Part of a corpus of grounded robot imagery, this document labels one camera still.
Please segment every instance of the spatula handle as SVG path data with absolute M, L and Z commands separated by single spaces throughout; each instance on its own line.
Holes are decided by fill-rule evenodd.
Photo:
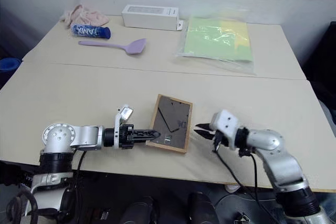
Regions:
M 84 45 L 84 46 L 119 47 L 119 48 L 124 49 L 124 46 L 122 46 L 122 45 L 115 45 L 115 44 L 104 43 L 104 42 L 96 42 L 96 41 L 81 40 L 81 41 L 78 42 L 78 44 Z

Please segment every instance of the blue container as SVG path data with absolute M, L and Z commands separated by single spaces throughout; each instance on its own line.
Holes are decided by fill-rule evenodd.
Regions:
M 0 60 L 0 89 L 6 84 L 20 64 L 21 61 L 17 58 L 8 57 Z
M 111 38 L 111 31 L 108 27 L 89 26 L 82 24 L 72 24 L 71 31 L 74 35 L 91 38 Z

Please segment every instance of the plastic bag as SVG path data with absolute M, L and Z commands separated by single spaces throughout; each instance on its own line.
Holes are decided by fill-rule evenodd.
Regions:
M 244 22 L 191 18 L 181 34 L 178 56 L 207 59 L 205 63 L 231 71 L 254 73 L 254 61 Z

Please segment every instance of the purple spatula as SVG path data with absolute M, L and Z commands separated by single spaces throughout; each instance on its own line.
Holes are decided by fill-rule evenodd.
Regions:
M 146 39 L 135 40 L 132 43 L 128 44 L 127 46 L 115 45 L 103 42 L 95 42 L 95 41 L 86 41 L 86 40 L 79 41 L 78 44 L 85 46 L 119 47 L 124 49 L 126 53 L 128 53 L 129 55 L 135 55 L 142 52 L 143 48 L 146 45 Z

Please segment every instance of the white box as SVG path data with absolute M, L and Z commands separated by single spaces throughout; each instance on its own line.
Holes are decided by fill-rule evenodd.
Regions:
M 177 31 L 183 27 L 178 11 L 175 7 L 127 5 L 121 14 L 127 27 Z

